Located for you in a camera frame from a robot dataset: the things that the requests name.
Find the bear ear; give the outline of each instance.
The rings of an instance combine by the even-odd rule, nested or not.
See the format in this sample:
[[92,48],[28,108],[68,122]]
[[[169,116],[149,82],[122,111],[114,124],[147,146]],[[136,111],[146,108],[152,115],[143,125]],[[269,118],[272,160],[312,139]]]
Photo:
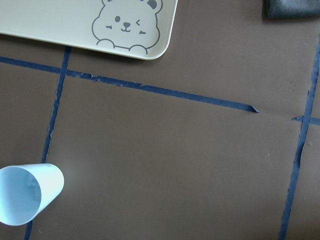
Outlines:
[[147,4],[158,13],[161,11],[163,3],[162,0],[148,0]]
[[104,4],[104,5],[106,5],[108,2],[111,2],[112,0],[102,0],[102,3]]

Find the brown surface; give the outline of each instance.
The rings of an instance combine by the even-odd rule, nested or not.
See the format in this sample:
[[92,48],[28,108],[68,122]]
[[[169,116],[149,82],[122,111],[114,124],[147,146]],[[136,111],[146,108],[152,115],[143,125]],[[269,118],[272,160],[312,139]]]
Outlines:
[[[57,75],[0,63],[0,168],[40,163]],[[1,240],[19,240],[26,226],[0,224]]]
[[275,239],[288,119],[68,77],[48,158],[65,187],[32,239]]
[[288,240],[320,239],[320,126],[310,126],[288,229]]
[[[169,48],[153,61],[73,48],[71,70],[261,113],[67,77],[48,155],[65,187],[30,240],[277,239],[320,19],[270,21],[261,9],[180,0]],[[0,35],[2,57],[60,67],[63,55],[64,46]],[[0,168],[40,162],[58,77],[0,63]],[[318,87],[313,117],[319,106]],[[304,148],[290,240],[320,239],[319,129]],[[0,224],[0,239],[24,231]]]
[[69,68],[302,115],[320,19],[265,20],[262,3],[180,0],[159,59],[73,49]]
[[37,64],[61,67],[65,47],[0,34],[0,56]]
[[315,91],[312,117],[320,119],[320,87],[317,87]]

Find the gray fabric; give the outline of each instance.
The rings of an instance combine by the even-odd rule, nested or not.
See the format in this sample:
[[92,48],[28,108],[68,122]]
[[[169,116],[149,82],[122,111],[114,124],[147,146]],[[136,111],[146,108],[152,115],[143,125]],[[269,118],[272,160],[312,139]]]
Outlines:
[[266,0],[268,18],[320,16],[320,0]]

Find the cup opening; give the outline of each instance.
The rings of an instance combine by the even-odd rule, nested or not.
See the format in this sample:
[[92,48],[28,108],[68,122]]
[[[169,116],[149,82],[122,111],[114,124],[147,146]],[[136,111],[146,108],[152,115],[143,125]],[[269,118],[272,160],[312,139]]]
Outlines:
[[37,179],[19,166],[0,170],[0,222],[19,226],[31,221],[41,203]]

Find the bear mouth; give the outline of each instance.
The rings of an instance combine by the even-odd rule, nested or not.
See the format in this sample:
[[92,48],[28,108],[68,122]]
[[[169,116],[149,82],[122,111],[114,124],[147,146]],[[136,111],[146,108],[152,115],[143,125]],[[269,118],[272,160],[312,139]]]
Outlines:
[[121,31],[122,31],[122,32],[126,32],[126,33],[131,32],[131,30],[127,30],[127,28],[125,28],[125,29],[122,29],[122,28],[121,28]]

